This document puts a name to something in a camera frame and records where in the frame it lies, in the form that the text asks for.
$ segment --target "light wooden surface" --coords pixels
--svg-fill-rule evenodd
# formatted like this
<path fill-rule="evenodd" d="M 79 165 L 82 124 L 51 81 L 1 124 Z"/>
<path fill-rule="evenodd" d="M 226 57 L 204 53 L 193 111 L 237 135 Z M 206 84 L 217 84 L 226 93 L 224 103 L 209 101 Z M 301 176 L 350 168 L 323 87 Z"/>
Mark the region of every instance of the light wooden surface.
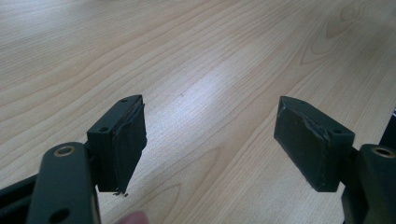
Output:
<path fill-rule="evenodd" d="M 0 188 L 143 94 L 148 145 L 104 223 L 341 223 L 273 138 L 280 95 L 378 143 L 396 105 L 396 2 L 2 1 Z"/>

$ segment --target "screw hole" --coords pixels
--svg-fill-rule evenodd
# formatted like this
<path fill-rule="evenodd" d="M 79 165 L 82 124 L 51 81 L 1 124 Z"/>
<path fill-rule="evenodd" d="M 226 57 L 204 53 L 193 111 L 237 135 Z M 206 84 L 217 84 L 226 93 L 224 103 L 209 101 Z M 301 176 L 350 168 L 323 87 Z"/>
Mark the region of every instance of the screw hole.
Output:
<path fill-rule="evenodd" d="M 107 131 L 107 130 L 108 130 L 107 127 L 102 127 L 102 128 L 100 128 L 98 131 L 102 133 L 102 132 L 105 132 L 105 131 Z"/>
<path fill-rule="evenodd" d="M 72 154 L 76 148 L 72 146 L 66 146 L 66 147 L 60 147 L 57 148 L 54 152 L 53 155 L 56 157 L 64 157 Z"/>
<path fill-rule="evenodd" d="M 393 158 L 396 157 L 396 155 L 395 155 L 392 151 L 389 151 L 389 150 L 387 150 L 387 149 L 385 149 L 385 148 L 375 147 L 375 148 L 372 149 L 372 151 L 373 151 L 376 155 L 382 156 L 382 157 L 384 157 L 384 158 L 393 159 Z"/>
<path fill-rule="evenodd" d="M 61 223 L 63 221 L 65 221 L 70 215 L 70 211 L 69 209 L 61 209 L 55 213 L 53 213 L 50 217 L 49 217 L 49 223 Z"/>

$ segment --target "metal screw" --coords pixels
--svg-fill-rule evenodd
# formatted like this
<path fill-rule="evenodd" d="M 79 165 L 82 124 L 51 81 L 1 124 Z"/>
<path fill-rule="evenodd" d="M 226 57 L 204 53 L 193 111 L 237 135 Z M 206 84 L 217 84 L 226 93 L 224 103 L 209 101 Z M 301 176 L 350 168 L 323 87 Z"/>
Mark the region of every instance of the metal screw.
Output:
<path fill-rule="evenodd" d="M 53 155 L 56 157 L 65 157 L 72 154 L 75 149 L 73 146 L 60 147 L 53 152 Z"/>

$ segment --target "black device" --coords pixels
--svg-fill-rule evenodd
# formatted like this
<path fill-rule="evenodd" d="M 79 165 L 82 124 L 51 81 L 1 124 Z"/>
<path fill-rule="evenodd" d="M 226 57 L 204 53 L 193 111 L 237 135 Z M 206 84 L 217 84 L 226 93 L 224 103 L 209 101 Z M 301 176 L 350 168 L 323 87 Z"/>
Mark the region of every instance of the black device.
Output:
<path fill-rule="evenodd" d="M 53 147 L 38 175 L 0 190 L 0 223 L 100 223 L 99 191 L 125 192 L 147 143 L 142 96 L 118 101 L 88 142 Z M 320 192 L 340 182 L 346 224 L 396 223 L 392 117 L 380 145 L 352 147 L 354 133 L 312 105 L 280 97 L 275 139 Z"/>
<path fill-rule="evenodd" d="M 355 134 L 307 102 L 282 96 L 274 137 L 319 192 L 346 187 L 342 204 L 346 224 L 396 223 L 394 127 L 380 145 L 353 148 Z"/>
<path fill-rule="evenodd" d="M 51 148 L 38 175 L 0 190 L 0 223 L 100 223 L 95 186 L 124 193 L 147 143 L 142 96 L 116 102 L 87 136 Z"/>

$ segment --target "fingertip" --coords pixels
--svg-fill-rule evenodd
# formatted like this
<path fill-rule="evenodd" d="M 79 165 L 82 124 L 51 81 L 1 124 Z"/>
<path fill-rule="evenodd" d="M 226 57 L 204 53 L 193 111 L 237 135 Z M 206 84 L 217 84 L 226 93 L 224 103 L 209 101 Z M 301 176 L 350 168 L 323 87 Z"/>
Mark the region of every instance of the fingertip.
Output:
<path fill-rule="evenodd" d="M 149 224 L 149 219 L 144 212 L 137 211 L 123 217 L 119 224 Z"/>

